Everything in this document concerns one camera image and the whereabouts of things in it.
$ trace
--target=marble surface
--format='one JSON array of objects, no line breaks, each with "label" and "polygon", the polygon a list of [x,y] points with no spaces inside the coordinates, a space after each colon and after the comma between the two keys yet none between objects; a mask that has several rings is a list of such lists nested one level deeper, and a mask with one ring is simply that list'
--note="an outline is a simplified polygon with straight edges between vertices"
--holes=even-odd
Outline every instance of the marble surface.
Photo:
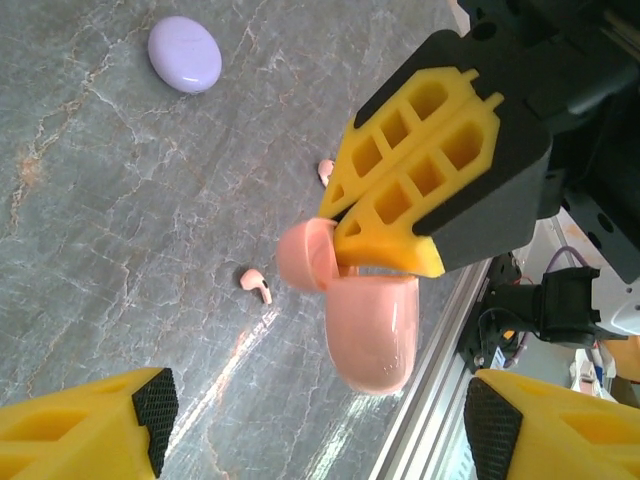
[{"label": "marble surface", "polygon": [[[366,478],[402,394],[333,371],[322,298],[278,278],[315,213],[317,162],[431,32],[446,0],[3,0],[0,404],[173,368],[165,479]],[[151,26],[203,23],[218,84],[153,72]],[[238,288],[262,269],[274,303]],[[421,346],[456,275],[422,284]]]}]

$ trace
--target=purple cable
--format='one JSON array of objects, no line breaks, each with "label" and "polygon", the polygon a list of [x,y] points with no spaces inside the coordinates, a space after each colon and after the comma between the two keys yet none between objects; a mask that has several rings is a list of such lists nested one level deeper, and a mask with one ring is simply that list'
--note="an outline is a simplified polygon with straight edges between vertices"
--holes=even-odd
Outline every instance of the purple cable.
[{"label": "purple cable", "polygon": [[[549,273],[551,271],[553,266],[556,264],[556,262],[560,258],[560,255],[562,255],[563,253],[570,253],[571,255],[573,255],[576,258],[576,260],[578,260],[578,263],[583,267],[589,266],[587,261],[584,259],[584,257],[580,254],[578,250],[576,250],[573,247],[570,247],[569,245],[565,245],[564,247],[560,247],[558,251],[553,254],[553,257],[551,257],[551,260],[549,261],[549,265],[547,266],[547,269],[544,271],[544,273]],[[527,343],[529,342],[530,337],[531,337],[531,332],[525,332],[513,356],[509,360],[504,362],[504,368],[510,368],[516,363],[518,358],[520,358],[520,356],[522,355],[522,352],[524,352],[525,349],[527,348]]]}]

